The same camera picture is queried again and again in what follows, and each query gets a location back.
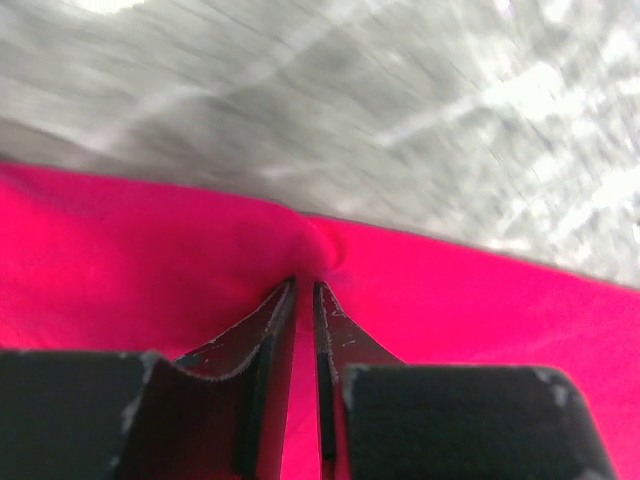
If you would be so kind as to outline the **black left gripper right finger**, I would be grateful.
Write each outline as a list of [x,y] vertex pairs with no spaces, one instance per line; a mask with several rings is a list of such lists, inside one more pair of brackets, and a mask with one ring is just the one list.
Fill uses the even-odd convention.
[[314,286],[325,479],[611,479],[580,390],[541,366],[409,365]]

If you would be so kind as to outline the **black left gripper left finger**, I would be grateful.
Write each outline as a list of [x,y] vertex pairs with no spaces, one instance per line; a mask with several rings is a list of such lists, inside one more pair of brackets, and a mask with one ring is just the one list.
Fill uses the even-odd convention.
[[5,350],[5,479],[276,479],[296,284],[169,360],[148,352]]

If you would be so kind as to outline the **hot pink t-shirt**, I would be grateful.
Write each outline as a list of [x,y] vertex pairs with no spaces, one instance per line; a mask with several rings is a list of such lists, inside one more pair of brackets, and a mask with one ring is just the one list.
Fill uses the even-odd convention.
[[220,192],[1,166],[1,343],[177,357],[299,285],[283,476],[319,475],[311,296],[410,363],[538,364],[589,400],[639,475],[636,291],[414,234]]

